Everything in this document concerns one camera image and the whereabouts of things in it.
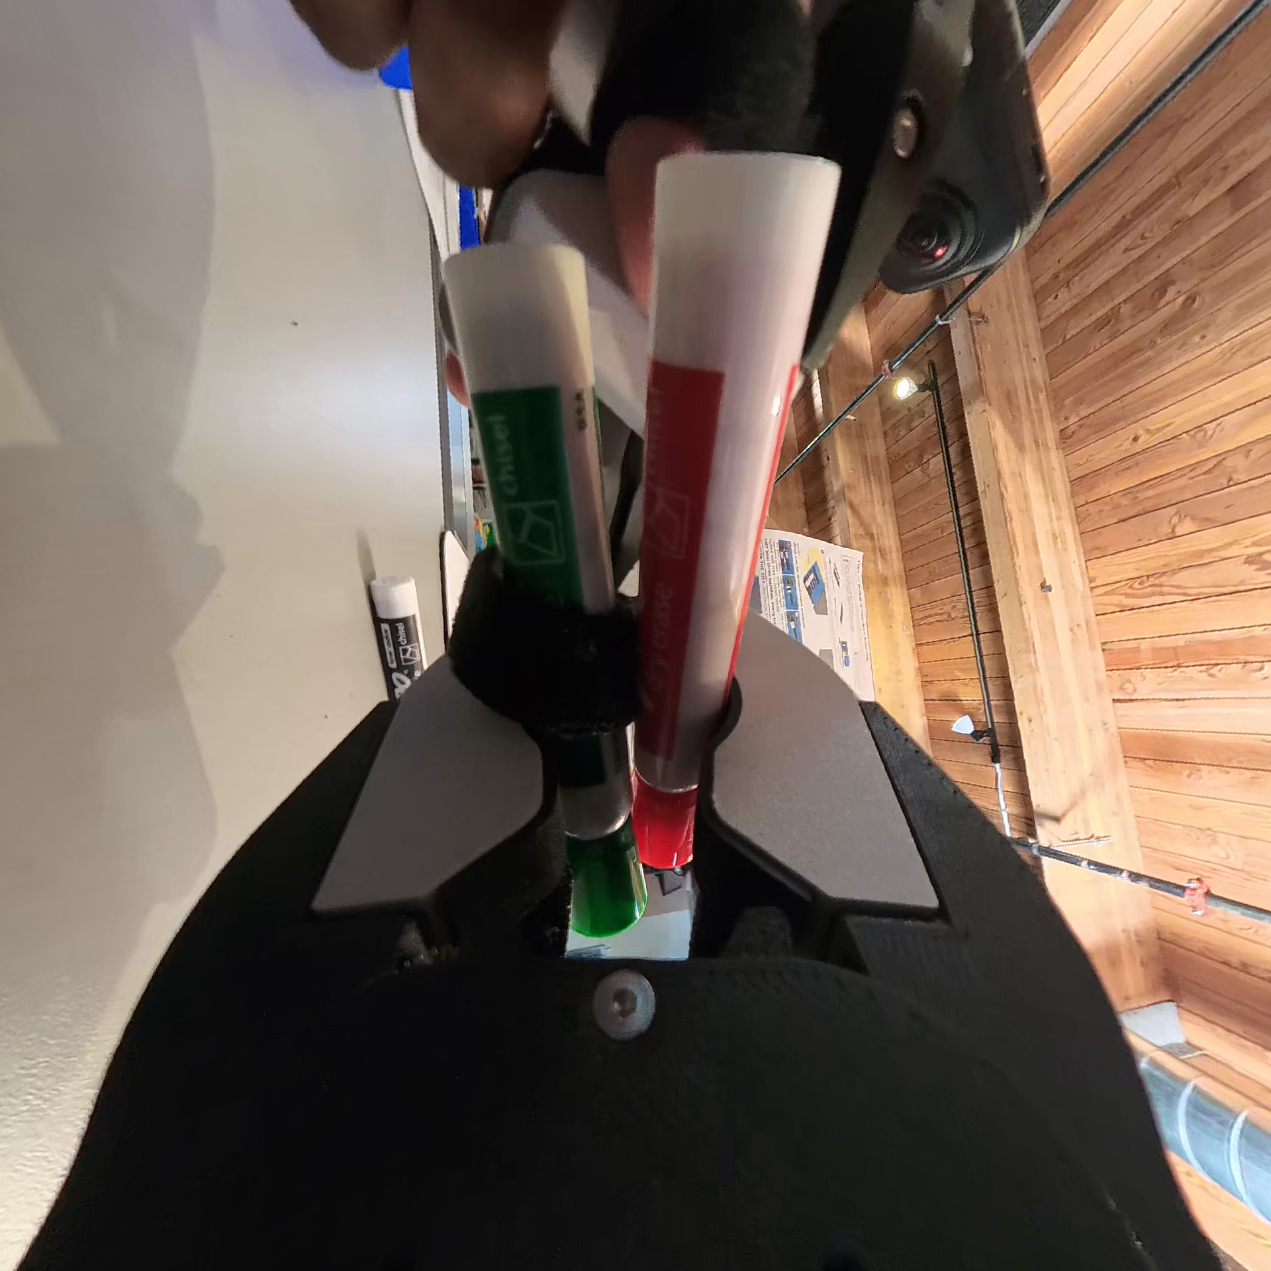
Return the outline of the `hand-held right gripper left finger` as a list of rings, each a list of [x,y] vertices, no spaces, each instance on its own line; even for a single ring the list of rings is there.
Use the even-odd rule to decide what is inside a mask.
[[[527,828],[543,801],[543,762],[517,724],[471,695],[406,695],[312,908],[425,901]]]

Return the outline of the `red marker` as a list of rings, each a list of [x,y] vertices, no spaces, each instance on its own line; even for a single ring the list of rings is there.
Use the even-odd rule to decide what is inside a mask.
[[[651,869],[693,859],[838,184],[794,153],[657,170],[631,815]]]

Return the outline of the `person's left hand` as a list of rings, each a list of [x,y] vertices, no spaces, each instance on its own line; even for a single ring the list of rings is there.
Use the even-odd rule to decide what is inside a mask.
[[[455,182],[498,187],[530,155],[549,105],[549,55],[563,4],[292,2],[325,54],[360,72],[407,49],[424,150]],[[626,122],[605,156],[619,262],[632,302],[649,308],[660,161],[699,152],[685,123]]]

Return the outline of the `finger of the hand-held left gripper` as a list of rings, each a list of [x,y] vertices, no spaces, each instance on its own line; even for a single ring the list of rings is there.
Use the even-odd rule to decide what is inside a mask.
[[[555,170],[519,176],[492,206],[487,240],[581,253],[598,397],[629,430],[645,430],[648,318],[625,284],[604,179]]]

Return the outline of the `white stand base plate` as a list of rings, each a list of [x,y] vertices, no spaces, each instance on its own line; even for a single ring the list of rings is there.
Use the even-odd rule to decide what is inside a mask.
[[[831,666],[859,700],[876,701],[859,551],[763,530],[749,609]]]

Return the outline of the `silver air duct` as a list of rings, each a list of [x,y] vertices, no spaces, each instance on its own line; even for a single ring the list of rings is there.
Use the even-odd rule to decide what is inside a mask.
[[[1173,1002],[1120,1022],[1167,1152],[1266,1228],[1268,1052]]]

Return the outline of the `black marker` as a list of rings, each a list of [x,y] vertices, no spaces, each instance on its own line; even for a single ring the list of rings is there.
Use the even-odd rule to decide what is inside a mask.
[[[375,577],[369,598],[387,700],[396,703],[427,668],[418,586],[413,577]]]

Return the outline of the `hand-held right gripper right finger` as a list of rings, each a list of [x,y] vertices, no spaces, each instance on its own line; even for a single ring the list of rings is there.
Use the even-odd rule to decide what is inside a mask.
[[[849,685],[749,616],[734,689],[735,722],[705,777],[708,827],[814,899],[935,915],[938,895]]]

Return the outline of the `green marker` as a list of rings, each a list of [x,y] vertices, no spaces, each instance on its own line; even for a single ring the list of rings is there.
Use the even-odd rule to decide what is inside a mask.
[[[610,939],[643,916],[646,883],[631,828],[634,624],[614,588],[583,256],[493,244],[442,273],[498,539],[472,563],[454,672],[542,745],[569,925]]]

